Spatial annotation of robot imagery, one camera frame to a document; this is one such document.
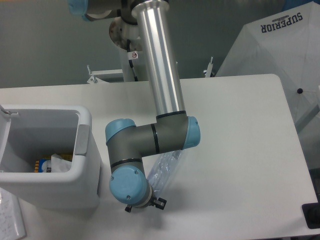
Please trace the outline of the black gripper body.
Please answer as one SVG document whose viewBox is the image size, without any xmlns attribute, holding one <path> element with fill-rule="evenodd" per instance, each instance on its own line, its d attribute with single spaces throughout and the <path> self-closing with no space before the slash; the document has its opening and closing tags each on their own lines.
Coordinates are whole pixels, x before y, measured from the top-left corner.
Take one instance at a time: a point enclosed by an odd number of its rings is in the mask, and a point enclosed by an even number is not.
<svg viewBox="0 0 320 240">
<path fill-rule="evenodd" d="M 132 205 L 133 208 L 146 208 L 153 204 L 155 199 L 154 194 L 145 195 L 142 200 Z"/>
</svg>

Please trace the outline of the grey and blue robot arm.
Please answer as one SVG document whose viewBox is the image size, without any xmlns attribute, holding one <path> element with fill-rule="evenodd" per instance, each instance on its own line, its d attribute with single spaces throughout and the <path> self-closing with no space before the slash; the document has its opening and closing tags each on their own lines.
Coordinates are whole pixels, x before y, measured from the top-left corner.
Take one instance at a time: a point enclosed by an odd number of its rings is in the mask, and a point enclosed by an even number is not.
<svg viewBox="0 0 320 240">
<path fill-rule="evenodd" d="M 170 4 L 166 0 L 70 0 L 67 4 L 71 14 L 89 21 L 128 9 L 137 24 L 156 122 L 137 126 L 129 118 L 120 118 L 107 124 L 109 189 L 127 212 L 149 206 L 162 210 L 167 202 L 156 197 L 146 178 L 143 158 L 193 148 L 201 141 L 197 119 L 186 113 L 166 18 Z"/>
</svg>

